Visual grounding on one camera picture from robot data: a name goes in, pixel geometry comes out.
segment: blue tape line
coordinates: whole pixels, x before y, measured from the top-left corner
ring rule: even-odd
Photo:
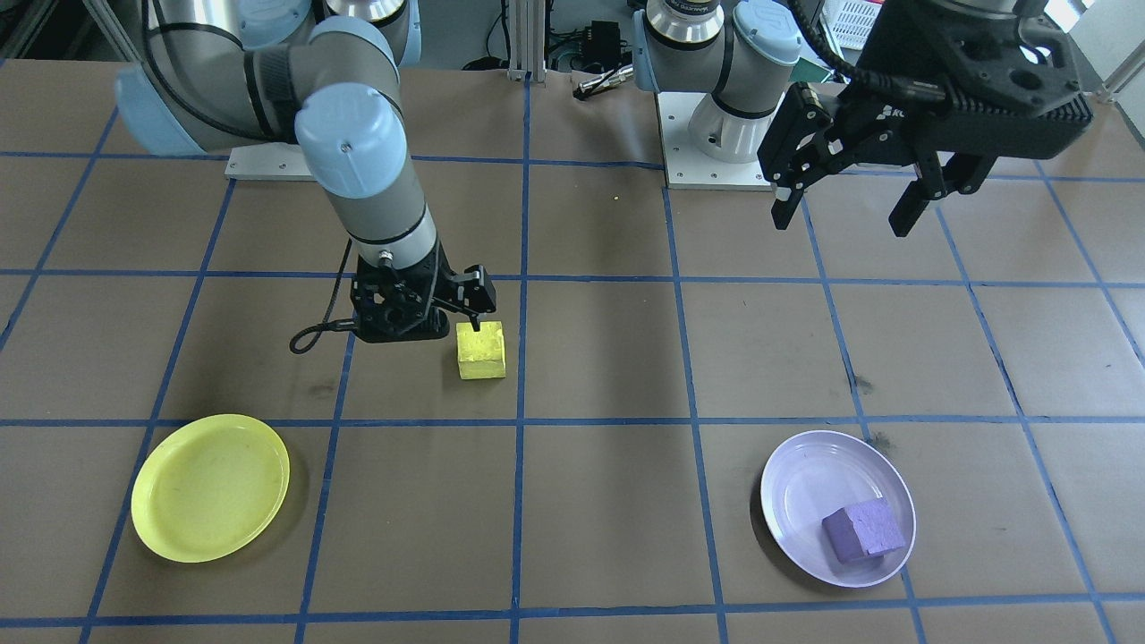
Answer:
[[[1053,199],[1053,205],[1057,206],[1058,213],[1061,214],[1061,220],[1065,221],[1066,228],[1069,229],[1069,235],[1073,237],[1074,243],[1077,244],[1077,250],[1081,251],[1082,259],[1085,260],[1085,266],[1089,267],[1090,273],[1093,274],[1093,278],[1097,280],[1098,285],[1101,289],[1101,294],[1105,296],[1106,304],[1110,305],[1110,309],[1113,311],[1113,316],[1116,317],[1118,324],[1121,325],[1121,332],[1124,333],[1126,339],[1129,340],[1129,346],[1132,347],[1134,354],[1137,355],[1137,361],[1145,368],[1145,353],[1142,352],[1140,345],[1137,344],[1137,338],[1129,330],[1129,325],[1126,324],[1126,317],[1121,314],[1121,309],[1118,308],[1116,303],[1113,301],[1113,294],[1110,293],[1110,289],[1105,286],[1105,282],[1101,280],[1100,272],[1097,270],[1097,265],[1093,264],[1093,258],[1090,257],[1089,251],[1085,250],[1085,245],[1081,242],[1081,235],[1077,234],[1077,228],[1074,227],[1073,221],[1069,219],[1069,213],[1066,211],[1065,204],[1058,197],[1058,191],[1053,189],[1053,183],[1045,176],[1045,171],[1042,170],[1042,164],[1034,163],[1037,166],[1037,172],[1042,175],[1045,182],[1045,189],[1050,191],[1050,197]]]
[[[1025,410],[1022,410],[1021,401],[1018,399],[1018,392],[1013,386],[1013,379],[1010,377],[1010,371],[1006,369],[1005,361],[1002,359],[1002,351],[998,348],[997,341],[994,338],[994,331],[990,329],[989,321],[986,319],[986,312],[982,309],[981,303],[978,300],[978,293],[974,292],[974,288],[971,285],[970,278],[966,274],[966,267],[962,261],[961,253],[958,253],[958,246],[954,243],[954,235],[950,234],[950,227],[946,222],[942,209],[935,207],[934,212],[938,217],[939,226],[942,228],[942,234],[946,236],[947,244],[950,246],[950,252],[954,254],[954,261],[958,267],[958,273],[966,282],[966,293],[970,294],[970,303],[974,307],[974,314],[978,316],[978,323],[982,328],[982,335],[986,336],[986,343],[989,345],[990,353],[994,354],[994,361],[997,363],[998,371],[1002,374],[1002,380],[1005,383],[1006,393],[1010,395],[1013,409],[1018,414],[1018,423],[1021,425],[1022,434],[1026,437],[1026,443],[1029,446],[1034,464],[1037,466],[1037,473],[1042,478],[1042,485],[1045,487],[1045,492],[1050,496],[1050,505],[1053,508],[1053,513],[1058,518],[1058,524],[1061,527],[1066,543],[1069,545],[1069,552],[1073,555],[1074,564],[1077,566],[1077,572],[1085,586],[1085,591],[1089,594],[1090,600],[1093,603],[1093,608],[1097,611],[1097,616],[1101,622],[1101,629],[1105,631],[1106,639],[1110,644],[1115,644],[1116,638],[1113,636],[1113,629],[1110,627],[1110,620],[1105,614],[1105,608],[1101,606],[1100,599],[1097,597],[1097,591],[1093,588],[1093,580],[1090,578],[1089,568],[1085,567],[1085,561],[1081,556],[1081,550],[1077,548],[1077,541],[1074,539],[1073,531],[1069,528],[1069,521],[1066,519],[1065,511],[1061,509],[1061,503],[1058,501],[1058,494],[1053,489],[1053,481],[1050,480],[1049,471],[1045,469],[1045,462],[1042,461],[1042,454],[1037,448],[1037,441],[1034,440],[1034,433],[1029,429],[1029,421],[1026,417]]]
[[[676,293],[676,317],[680,332],[680,348],[684,352],[684,383],[688,392],[688,421],[692,425],[692,450],[696,461],[696,479],[700,486],[700,510],[704,519],[704,541],[708,544],[708,567],[712,578],[712,598],[716,602],[716,623],[720,644],[727,644],[727,614],[724,612],[724,582],[719,575],[719,556],[716,552],[716,533],[712,528],[711,503],[708,497],[708,471],[704,468],[703,438],[700,433],[700,410],[696,403],[696,386],[692,372],[692,344],[688,341],[688,322],[684,309],[684,284],[680,282],[680,261],[676,249],[676,227],[672,222],[672,201],[668,187],[661,188],[664,199],[664,222],[668,226],[668,251],[672,260],[672,290]]]
[[[108,142],[108,135],[111,133],[111,126],[116,123],[116,116],[118,116],[118,108],[111,110],[111,116],[108,118],[108,123],[103,126],[103,133],[100,134],[100,140],[95,144],[95,151],[88,155],[89,158],[87,166],[84,168],[84,174],[80,175],[79,182],[76,183],[76,189],[72,190],[71,197],[68,199],[68,205],[64,206],[64,212],[60,215],[56,227],[52,230],[52,236],[48,237],[48,243],[44,246],[44,251],[40,253],[40,259],[35,261],[35,268],[33,269],[34,272],[32,273],[31,280],[29,280],[27,284],[24,286],[24,292],[21,293],[19,300],[16,303],[16,307],[8,316],[8,323],[5,325],[3,331],[0,332],[0,352],[2,352],[5,345],[8,344],[8,338],[11,337],[11,332],[16,328],[16,322],[19,321],[21,314],[24,313],[24,306],[27,305],[27,299],[32,296],[32,289],[35,288],[35,283],[39,281],[39,273],[44,270],[44,266],[48,262],[48,256],[52,254],[52,250],[56,246],[56,242],[60,241],[60,234],[63,231],[64,226],[68,225],[72,210],[74,210],[80,194],[84,193],[84,187],[87,186],[87,180],[92,176],[92,170],[95,168],[96,156],[100,154],[100,150],[103,149],[103,144]]]
[[[1034,162],[1037,168],[1042,170],[1042,164]],[[1072,181],[1075,183],[1145,183],[1145,178],[1137,176],[1050,176],[1042,171],[1043,176],[1049,181]]]
[[[823,256],[819,249],[819,239],[815,237],[815,226],[811,221],[811,209],[807,206],[806,199],[804,199],[799,205],[803,209],[804,223],[807,226],[807,236],[811,238],[811,250],[815,257],[815,267],[819,269],[820,280],[822,280],[823,296],[827,298],[827,309],[831,315],[831,327],[835,329],[835,337],[839,345],[839,354],[843,356],[843,368],[847,375],[847,384],[851,388],[851,400],[855,407],[859,429],[862,431],[863,439],[869,441],[870,426],[867,423],[866,413],[863,411],[862,396],[859,395],[859,385],[855,378],[854,367],[851,363],[851,351],[847,348],[847,339],[843,333],[843,323],[839,320],[838,308],[835,306],[835,297],[831,294],[831,283],[827,277],[827,267],[823,264]],[[915,636],[918,639],[918,644],[926,644],[926,630],[923,628],[922,615],[918,614],[918,605],[915,602],[915,591],[914,586],[910,583],[909,566],[903,564],[902,572],[899,576],[902,579],[902,588],[907,595],[907,606],[910,608],[910,620],[915,627]]]
[[[532,87],[531,72],[524,79],[524,119],[521,154],[521,300],[516,345],[516,433],[513,461],[513,563],[510,576],[510,626],[508,642],[518,644],[521,637],[521,548],[524,521],[524,378],[526,333],[529,309],[529,166],[532,140]]]
[[[159,418],[159,410],[163,408],[163,402],[167,396],[167,387],[171,385],[171,378],[175,372],[175,364],[179,362],[179,354],[183,348],[183,340],[187,338],[187,329],[190,328],[195,305],[198,303],[199,293],[203,291],[203,282],[206,280],[205,273],[207,266],[211,264],[211,256],[214,253],[215,243],[219,241],[219,233],[222,230],[222,222],[227,217],[227,209],[230,207],[230,198],[234,194],[235,181],[230,180],[227,182],[227,190],[223,193],[222,204],[219,206],[219,214],[215,217],[214,228],[211,230],[207,248],[203,252],[203,260],[199,264],[199,276],[195,280],[195,285],[191,288],[191,296],[187,301],[187,309],[183,312],[183,319],[179,323],[179,332],[175,333],[175,344],[171,350],[171,355],[167,358],[167,367],[164,369],[163,380],[159,383],[159,393],[156,394],[155,405],[151,408],[151,417],[148,421],[147,430],[143,432],[143,440],[140,441],[140,448],[135,455],[135,464],[127,480],[127,490],[124,493],[124,501],[119,506],[119,516],[116,518],[116,527],[111,532],[111,542],[108,544],[108,552],[103,558],[103,567],[100,570],[100,578],[96,581],[95,591],[92,594],[92,603],[87,610],[87,618],[89,620],[98,614],[100,605],[103,603],[103,592],[108,587],[111,567],[116,561],[116,553],[119,551],[119,543],[123,540],[127,516],[131,511],[132,488],[135,486],[135,479],[139,478],[140,470],[143,469],[143,462],[147,461],[151,441],[155,438],[156,421]],[[87,644],[90,636],[92,627],[87,625],[80,633],[79,644]]]
[[[310,597],[314,594],[314,579],[318,570],[318,552],[322,547],[322,534],[326,525],[326,508],[330,503],[330,488],[334,478],[334,460],[338,454],[338,434],[341,430],[342,409],[346,406],[346,388],[350,379],[350,366],[354,362],[354,333],[346,335],[346,353],[342,355],[342,370],[338,380],[338,396],[334,399],[334,416],[330,424],[330,441],[326,443],[326,464],[322,470],[322,492],[318,495],[318,510],[314,518],[314,536],[310,539],[310,557],[306,564],[306,579],[302,582],[302,598],[299,602],[299,621],[294,629],[295,644],[306,639],[306,623],[309,619]]]
[[[1099,594],[1104,602],[1145,602],[1145,592]],[[1083,592],[1047,595],[988,595],[918,598],[916,604],[924,608],[957,606],[1020,606],[1088,604],[1091,597]],[[837,612],[907,608],[907,599],[853,599],[821,602],[775,602],[763,604],[726,604],[726,613],[763,614],[798,612]],[[570,606],[521,608],[520,619],[638,616],[638,615],[686,615],[714,614],[714,604],[686,604],[678,606]],[[188,625],[258,625],[258,623],[352,623],[352,622],[420,622],[420,621],[489,621],[510,619],[512,611],[379,611],[379,612],[324,612],[309,613],[305,618],[298,613],[254,614],[199,614],[199,615],[106,615],[96,618],[0,618],[0,629],[5,628],[77,628],[84,626],[188,626]]]
[[[347,622],[400,622],[400,621],[488,621],[508,619],[508,611],[401,611],[401,612],[353,612],[310,613],[310,623]]]
[[[33,158],[49,158],[49,159],[89,159],[98,158],[98,155],[89,155],[84,152],[24,152],[24,151],[2,151],[0,157],[33,157]]]
[[[938,415],[886,415],[863,416],[868,424],[892,423],[984,423],[1005,424],[1020,423],[1019,416],[963,416],[950,414]],[[1032,424],[1053,425],[1145,425],[1145,416],[1025,416]],[[192,418],[158,418],[157,427],[181,427]],[[858,425],[858,416],[700,416],[701,425]],[[267,418],[268,425],[276,427],[326,427],[330,418]],[[616,417],[616,418],[530,418],[524,417],[526,426],[624,426],[624,425],[687,425],[692,422],[686,417]],[[150,422],[147,418],[0,418],[0,426],[15,427],[141,427]],[[518,424],[515,418],[352,418],[342,419],[342,427],[512,427]]]
[[[34,268],[0,268],[0,275],[33,275]],[[195,277],[197,270],[179,269],[140,269],[140,268],[45,268],[39,275],[93,276],[93,277]],[[332,280],[337,273],[321,270],[207,270],[207,277],[240,278],[283,278],[283,280]],[[353,273],[344,273],[344,277],[353,277]],[[495,281],[502,282],[635,282],[635,283],[670,283],[670,275],[520,275],[515,273],[490,274]],[[819,277],[765,277],[752,275],[684,275],[680,282],[685,284],[821,284]],[[953,286],[962,288],[961,280],[914,280],[914,278],[877,278],[877,277],[829,277],[828,284],[860,286]],[[1145,289],[1145,282],[1030,282],[1003,280],[972,280],[974,286],[998,289]]]
[[[649,163],[649,162],[633,162],[633,160],[584,162],[584,160],[563,160],[563,159],[532,159],[530,163],[535,165],[559,165],[566,167],[639,167],[643,170],[657,170],[661,172],[664,171],[663,164]]]
[[[433,162],[433,163],[484,163],[484,164],[507,164],[507,165],[520,165],[521,159],[508,159],[500,157],[442,157],[434,155],[410,155],[413,160]]]
[[[132,152],[104,152],[100,155],[101,159],[131,159],[131,160],[214,160],[224,162],[229,160],[230,157],[224,155],[144,155],[144,154],[132,154]]]

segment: yellow plate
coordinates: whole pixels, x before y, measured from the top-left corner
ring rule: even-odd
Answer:
[[[237,414],[184,425],[148,456],[132,489],[132,520],[173,561],[210,561],[246,545],[286,496],[290,457],[266,423]]]

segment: white basket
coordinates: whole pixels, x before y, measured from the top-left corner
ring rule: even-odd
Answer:
[[[828,0],[823,13],[840,47],[862,49],[882,8],[882,5],[867,0]]]

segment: white plate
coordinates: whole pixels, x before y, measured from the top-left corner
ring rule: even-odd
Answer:
[[[812,576],[866,588],[894,576],[915,548],[915,504],[890,461],[866,442],[827,430],[783,441],[759,486],[764,519],[783,552]],[[839,508],[883,496],[907,547],[864,561],[840,564],[822,521]]]

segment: grid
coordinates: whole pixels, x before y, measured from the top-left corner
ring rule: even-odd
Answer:
[[[1110,625],[1110,620],[1106,616],[1105,607],[1111,603],[1139,603],[1145,602],[1145,592],[1099,592],[1096,590],[1093,581],[1091,579],[1089,568],[1084,558],[1081,555],[1081,550],[1077,547],[1076,539],[1074,536],[1073,529],[1068,520],[1066,519],[1066,513],[1063,510],[1061,503],[1055,492],[1051,484],[1049,472],[1047,470],[1045,463],[1043,461],[1040,447],[1035,440],[1034,432],[1030,430],[1032,423],[1039,424],[1126,424],[1126,423],[1145,423],[1145,416],[1126,416],[1126,415],[1111,415],[1111,416],[1029,416],[1022,409],[1022,405],[1019,401],[1019,396],[1016,392],[1013,382],[1011,379],[1010,372],[1008,371],[1006,363],[1003,360],[998,344],[995,340],[994,332],[987,320],[984,307],[979,301],[979,296],[985,290],[992,289],[1008,289],[1008,288],[1052,288],[1052,289],[1091,289],[1097,290],[1101,293],[1104,300],[1108,305],[1112,314],[1118,321],[1126,339],[1129,341],[1137,356],[1137,360],[1145,366],[1145,355],[1143,355],[1140,345],[1135,338],[1127,323],[1126,316],[1120,311],[1118,304],[1114,301],[1113,291],[1118,290],[1136,290],[1145,288],[1145,282],[1106,282],[1103,280],[1098,268],[1091,258],[1085,245],[1082,243],[1082,238],[1079,235],[1071,214],[1059,198],[1057,191],[1055,190],[1053,182],[1056,181],[1068,181],[1068,182],[1098,182],[1098,183],[1145,183],[1145,178],[1081,178],[1081,176],[1055,176],[1049,175],[1041,164],[1036,164],[1039,174],[1036,176],[1022,176],[1022,175],[998,175],[992,176],[994,180],[1000,181],[1020,181],[1020,182],[1037,182],[1044,184],[1045,189],[1051,195],[1051,198],[1060,213],[1063,221],[1069,230],[1069,234],[1079,251],[1081,252],[1084,261],[1092,274],[1092,281],[1074,281],[1074,282],[1039,282],[1039,281],[982,281],[982,280],[971,280],[965,265],[963,264],[962,257],[958,252],[958,248],[955,244],[954,235],[951,234],[950,227],[947,222],[941,209],[938,210],[937,217],[940,222],[942,234],[949,246],[949,251],[954,257],[954,261],[958,268],[961,278],[958,280],[886,280],[886,278],[855,278],[855,277],[830,277],[824,267],[823,257],[820,251],[820,245],[815,235],[815,226],[813,220],[813,211],[807,205],[806,202],[803,204],[803,215],[804,222],[807,228],[811,249],[814,254],[815,266],[818,269],[818,277],[757,277],[757,276],[689,276],[681,275],[679,254],[677,249],[677,233],[673,226],[673,210],[671,203],[671,195],[666,188],[662,189],[662,198],[665,214],[665,226],[669,242],[669,254],[671,259],[671,275],[537,275],[529,270],[529,194],[530,194],[530,167],[538,165],[550,165],[550,166],[583,166],[583,167],[635,167],[645,168],[649,171],[663,171],[663,166],[655,163],[645,162],[582,162],[582,160],[559,160],[559,159],[532,159],[530,150],[530,140],[534,136],[531,132],[532,121],[532,89],[529,85],[523,86],[523,150],[521,158],[477,158],[477,157],[445,157],[445,156],[416,156],[417,160],[429,162],[429,163],[488,163],[488,164],[503,164],[503,165],[519,165],[522,172],[522,198],[521,198],[521,259],[520,259],[520,273],[519,274],[503,274],[495,275],[495,280],[518,282],[520,284],[520,333],[518,338],[518,392],[516,392],[516,415],[515,417],[508,418],[465,418],[465,419],[445,419],[445,418],[402,418],[402,419],[362,419],[362,418],[344,418],[342,410],[346,401],[347,386],[350,377],[350,369],[354,361],[354,348],[355,343],[353,337],[348,337],[346,340],[346,347],[341,362],[340,376],[338,379],[337,398],[334,402],[334,411],[332,418],[271,418],[267,422],[275,426],[283,427],[305,427],[314,425],[329,425],[331,429],[329,446],[326,450],[325,465],[323,471],[321,496],[318,500],[318,509],[315,521],[315,528],[313,534],[313,543],[310,547],[310,553],[307,564],[305,584],[302,597],[300,598],[299,610],[294,613],[271,613],[271,614],[169,614],[169,615],[147,615],[147,616],[116,616],[116,615],[100,615],[100,606],[103,599],[103,592],[106,588],[109,575],[112,570],[112,565],[116,560],[117,550],[119,547],[120,537],[126,526],[126,519],[129,509],[129,490],[124,494],[123,503],[120,508],[119,516],[117,518],[114,529],[110,543],[108,544],[106,556],[104,558],[103,567],[92,596],[90,606],[86,615],[72,616],[72,618],[2,618],[0,619],[0,635],[2,635],[2,629],[10,628],[63,628],[63,627],[78,627],[81,628],[80,642],[86,643],[92,635],[94,627],[105,627],[105,626],[157,626],[157,625],[292,625],[295,628],[294,641],[301,643],[306,638],[308,625],[315,623],[330,623],[330,622],[406,622],[406,621],[453,621],[453,620],[474,620],[474,621],[489,621],[489,620],[507,620],[508,621],[508,639],[511,644],[515,644],[520,638],[520,626],[522,620],[530,619],[545,619],[545,618],[595,618],[595,616],[626,616],[626,615],[673,615],[673,614],[700,614],[700,615],[713,615],[718,626],[718,639],[721,644],[729,642],[727,615],[729,614],[744,614],[744,613],[790,613],[790,612],[820,612],[820,611],[858,611],[858,610],[881,610],[881,608],[906,608],[909,610],[911,616],[911,623],[914,627],[915,635],[919,643],[925,643],[927,641],[926,631],[924,628],[923,620],[919,615],[919,608],[929,607],[950,607],[950,606],[993,606],[993,605],[1021,605],[1021,604],[1088,604],[1092,605],[1097,613],[1098,620],[1100,622],[1101,630],[1104,631],[1105,638],[1108,642],[1115,642],[1114,631]],[[235,182],[228,183],[222,203],[218,211],[218,217],[214,222],[214,227],[211,233],[210,242],[206,248],[206,252],[203,256],[202,262],[198,270],[101,270],[101,269],[53,269],[47,268],[49,256],[60,238],[61,233],[64,230],[69,222],[72,209],[80,198],[84,191],[85,184],[87,183],[89,176],[92,175],[93,168],[96,166],[97,162],[102,159],[124,159],[124,158],[152,158],[142,155],[129,155],[129,154],[105,154],[103,152],[104,143],[108,140],[108,135],[116,123],[117,113],[113,111],[109,117],[98,143],[96,144],[94,151],[90,155],[81,154],[54,154],[54,152],[37,152],[37,151],[24,151],[24,150],[8,150],[0,151],[0,157],[72,157],[72,158],[87,158],[87,165],[76,184],[71,196],[68,201],[68,205],[60,217],[47,245],[44,248],[39,261],[35,264],[34,268],[31,269],[18,269],[18,268],[6,268],[0,269],[0,275],[11,275],[11,276],[27,276],[27,284],[21,294],[18,303],[11,313],[8,323],[0,335],[0,351],[2,351],[8,343],[13,330],[19,324],[21,315],[29,301],[30,296],[37,286],[37,283],[41,276],[165,276],[165,277],[194,277],[194,286],[191,289],[190,298],[187,303],[185,311],[182,315],[181,323],[179,327],[177,335],[175,337],[174,346],[172,347],[169,359],[167,361],[167,367],[164,372],[163,382],[159,387],[158,396],[155,400],[152,411],[148,418],[113,418],[113,419],[100,419],[100,418],[0,418],[0,426],[143,426],[145,432],[143,434],[143,440],[139,447],[137,456],[135,458],[134,469],[132,471],[131,480],[134,480],[135,476],[139,473],[140,468],[149,451],[149,447],[155,437],[155,432],[158,427],[174,427],[180,426],[185,423],[185,419],[173,419],[173,418],[161,418],[160,409],[164,403],[164,399],[167,393],[167,386],[171,383],[172,376],[175,370],[176,362],[180,356],[180,351],[183,345],[183,340],[187,336],[188,327],[191,322],[192,314],[196,308],[199,294],[203,290],[204,282],[208,277],[238,277],[238,278],[262,278],[262,277],[283,277],[283,278],[300,278],[300,280],[329,280],[334,274],[333,273],[322,273],[322,272],[243,272],[243,270],[211,270],[208,266],[211,264],[212,256],[215,250],[215,243],[219,238],[220,231],[222,230],[223,222],[227,217],[227,211],[230,205],[231,196],[235,191]],[[205,156],[199,157],[204,160],[220,160],[223,157]],[[852,171],[850,174],[854,175],[890,175],[890,176],[901,176],[902,173],[897,172],[882,172],[882,171],[864,171],[856,170]],[[678,333],[680,340],[680,350],[682,353],[684,361],[684,372],[685,372],[685,385],[687,390],[687,403],[688,403],[688,416],[687,417],[591,417],[591,418],[561,418],[561,417],[531,417],[527,415],[526,396],[527,396],[527,372],[526,372],[526,350],[527,350],[527,329],[528,329],[528,297],[529,297],[529,285],[530,283],[544,283],[544,282],[652,282],[652,283],[665,283],[672,285],[672,292],[674,296],[676,309],[677,309],[677,323]],[[854,407],[853,415],[844,416],[830,416],[830,417],[711,417],[702,416],[700,414],[700,408],[697,406],[697,394],[695,390],[695,384],[693,382],[693,363],[692,363],[692,341],[688,336],[687,319],[685,315],[685,293],[684,286],[686,284],[704,284],[704,283],[732,283],[732,284],[808,284],[819,285],[822,289],[823,297],[826,300],[827,308],[830,314],[832,330],[836,336],[836,341],[839,351],[839,359],[842,360],[846,377],[850,384],[851,401]],[[860,395],[860,387],[856,382],[855,370],[851,361],[851,352],[848,350],[847,339],[844,333],[844,327],[840,322],[840,315],[836,306],[832,289],[840,285],[872,285],[872,286],[899,286],[899,285],[927,285],[927,286],[947,286],[951,289],[964,290],[973,306],[974,314],[977,315],[978,322],[981,327],[981,332],[989,345],[990,353],[997,364],[998,372],[1001,374],[1003,382],[1005,383],[1006,393],[1009,394],[1010,402],[1013,406],[1012,415],[868,415],[863,408],[862,396]],[[1053,508],[1056,518],[1064,533],[1071,553],[1074,559],[1074,564],[1084,582],[1085,592],[1079,594],[1044,594],[1044,595],[1008,595],[1008,596],[954,596],[954,597],[916,597],[913,584],[910,581],[909,566],[903,568],[901,574],[902,583],[906,591],[906,597],[902,599],[859,599],[859,600],[835,600],[835,602],[783,602],[783,603],[761,603],[761,604],[741,604],[741,603],[727,603],[722,595],[722,584],[720,579],[720,567],[719,567],[719,553],[717,552],[716,537],[713,534],[711,509],[709,502],[709,489],[708,480],[705,473],[705,461],[703,456],[703,440],[701,435],[701,427],[705,425],[837,425],[837,424],[855,424],[860,427],[862,435],[871,440],[870,424],[875,423],[1017,423],[1021,426],[1022,433],[1028,443],[1029,451],[1034,458],[1037,466],[1041,481],[1044,485],[1045,494],[1050,498],[1051,505]],[[521,550],[522,550],[522,515],[523,515],[523,494],[524,494],[524,454],[526,454],[526,427],[527,426],[584,426],[584,425],[686,425],[690,427],[692,441],[694,449],[694,458],[697,471],[696,485],[700,494],[700,502],[702,505],[702,517],[704,527],[704,539],[708,547],[708,559],[709,568],[711,574],[711,584],[713,602],[710,604],[690,604],[690,605],[677,605],[677,606],[617,606],[617,607],[593,607],[593,606],[562,606],[562,607],[526,607],[521,604]],[[514,470],[514,510],[513,510],[513,552],[512,552],[512,596],[510,602],[510,607],[507,610],[473,610],[473,611],[392,611],[392,612],[315,612],[310,610],[311,592],[314,589],[315,576],[318,568],[319,552],[323,542],[324,532],[324,520],[325,512],[327,508],[327,502],[330,497],[331,482],[337,476],[334,468],[335,455],[338,450],[339,432],[344,427],[356,427],[356,426],[512,426],[515,429],[514,445],[515,445],[515,470]]]

